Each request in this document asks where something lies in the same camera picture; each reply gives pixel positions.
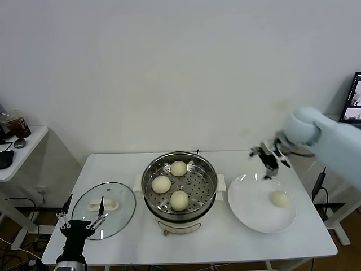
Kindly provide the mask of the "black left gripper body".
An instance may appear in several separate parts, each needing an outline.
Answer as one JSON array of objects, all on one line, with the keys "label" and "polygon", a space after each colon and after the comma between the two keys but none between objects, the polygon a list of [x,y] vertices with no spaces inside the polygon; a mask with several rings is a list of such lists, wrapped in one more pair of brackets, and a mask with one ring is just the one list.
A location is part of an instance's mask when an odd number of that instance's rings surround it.
[{"label": "black left gripper body", "polygon": [[92,236],[95,230],[91,229],[91,221],[86,220],[70,220],[69,225],[69,228],[60,230],[66,237],[63,254],[82,255],[86,239]]}]

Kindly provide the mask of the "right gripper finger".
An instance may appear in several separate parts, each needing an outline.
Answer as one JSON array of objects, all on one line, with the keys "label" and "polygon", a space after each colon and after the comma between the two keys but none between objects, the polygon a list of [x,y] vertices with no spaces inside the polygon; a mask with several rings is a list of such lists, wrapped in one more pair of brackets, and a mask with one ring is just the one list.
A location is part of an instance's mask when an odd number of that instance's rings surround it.
[{"label": "right gripper finger", "polygon": [[287,156],[281,150],[278,150],[278,158],[284,166],[286,166],[288,168],[291,167],[291,164],[290,164]]},{"label": "right gripper finger", "polygon": [[260,159],[267,158],[267,148],[264,145],[254,146],[250,149],[249,158],[258,156]]}]

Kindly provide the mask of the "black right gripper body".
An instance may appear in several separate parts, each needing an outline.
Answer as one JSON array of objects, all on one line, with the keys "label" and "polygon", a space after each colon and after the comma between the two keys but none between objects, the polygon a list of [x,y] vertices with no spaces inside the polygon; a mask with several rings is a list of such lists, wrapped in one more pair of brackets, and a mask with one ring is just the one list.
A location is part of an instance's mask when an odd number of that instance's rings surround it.
[{"label": "black right gripper body", "polygon": [[261,160],[266,168],[264,179],[271,180],[278,175],[279,171],[278,157],[275,153],[275,147],[270,141],[266,141],[261,142],[261,149],[263,151]]}]

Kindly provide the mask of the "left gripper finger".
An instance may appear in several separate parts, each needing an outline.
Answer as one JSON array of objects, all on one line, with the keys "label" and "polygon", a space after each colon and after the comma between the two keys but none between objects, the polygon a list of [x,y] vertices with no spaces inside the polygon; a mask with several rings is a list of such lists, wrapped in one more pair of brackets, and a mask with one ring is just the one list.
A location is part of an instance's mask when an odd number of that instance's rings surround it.
[{"label": "left gripper finger", "polygon": [[72,196],[73,196],[73,194],[71,194],[69,196],[67,201],[63,204],[63,207],[62,207],[61,211],[56,214],[56,217],[57,217],[58,221],[61,224],[61,226],[60,226],[61,230],[69,229],[71,227],[71,225],[69,223],[69,220],[68,220],[68,217],[67,217],[67,214],[68,214],[68,211],[69,211]]},{"label": "left gripper finger", "polygon": [[106,215],[104,214],[104,197],[101,197],[97,219],[91,222],[86,227],[86,229],[95,231],[105,220],[106,220]]}]

